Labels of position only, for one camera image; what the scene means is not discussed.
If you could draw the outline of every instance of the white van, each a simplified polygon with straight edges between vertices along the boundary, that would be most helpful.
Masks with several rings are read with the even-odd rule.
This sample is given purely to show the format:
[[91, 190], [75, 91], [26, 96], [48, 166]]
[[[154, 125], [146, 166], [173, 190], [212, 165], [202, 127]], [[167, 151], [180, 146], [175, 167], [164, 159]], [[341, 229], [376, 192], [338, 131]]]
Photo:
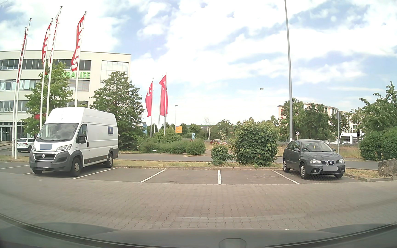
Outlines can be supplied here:
[[114, 114], [83, 107], [53, 109], [30, 151], [30, 168], [69, 171], [77, 177], [82, 167], [103, 162], [113, 166], [119, 154]]

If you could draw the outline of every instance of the herbalife sign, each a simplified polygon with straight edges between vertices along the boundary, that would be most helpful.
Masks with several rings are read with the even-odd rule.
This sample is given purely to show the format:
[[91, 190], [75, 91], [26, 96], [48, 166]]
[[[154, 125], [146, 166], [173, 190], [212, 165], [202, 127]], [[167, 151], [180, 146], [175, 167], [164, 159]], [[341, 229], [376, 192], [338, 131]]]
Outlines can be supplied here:
[[[67, 71], [67, 76], [70, 79], [75, 79], [76, 78], [76, 71]], [[90, 72], [88, 71], [80, 71], [78, 75], [79, 79], [90, 79]]]

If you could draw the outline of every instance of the van side mirror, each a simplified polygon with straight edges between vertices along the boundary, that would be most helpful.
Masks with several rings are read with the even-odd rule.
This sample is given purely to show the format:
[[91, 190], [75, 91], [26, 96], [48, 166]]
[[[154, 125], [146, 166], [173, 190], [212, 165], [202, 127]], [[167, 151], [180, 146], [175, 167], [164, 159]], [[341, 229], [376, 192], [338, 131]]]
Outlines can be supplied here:
[[86, 141], [87, 141], [87, 137], [85, 136], [85, 134], [80, 134], [76, 138], [76, 143], [84, 144]]

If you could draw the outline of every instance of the rock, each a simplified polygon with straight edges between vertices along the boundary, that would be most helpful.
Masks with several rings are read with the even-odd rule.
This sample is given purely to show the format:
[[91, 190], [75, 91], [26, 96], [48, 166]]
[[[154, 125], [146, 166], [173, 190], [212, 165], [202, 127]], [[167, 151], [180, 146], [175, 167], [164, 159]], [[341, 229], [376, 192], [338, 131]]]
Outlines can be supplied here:
[[385, 177], [397, 176], [397, 160], [395, 158], [383, 160], [378, 164], [379, 175]]

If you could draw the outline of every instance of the dark gray car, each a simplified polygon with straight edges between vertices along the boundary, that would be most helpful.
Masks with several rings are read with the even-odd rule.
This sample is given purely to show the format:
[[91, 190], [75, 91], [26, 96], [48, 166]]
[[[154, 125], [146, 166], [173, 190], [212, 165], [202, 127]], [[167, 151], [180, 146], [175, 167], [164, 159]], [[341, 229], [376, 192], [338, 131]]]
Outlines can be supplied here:
[[342, 178], [345, 162], [324, 141], [316, 139], [296, 139], [291, 141], [283, 152], [283, 171], [294, 169], [300, 172], [301, 178], [308, 175], [335, 175]]

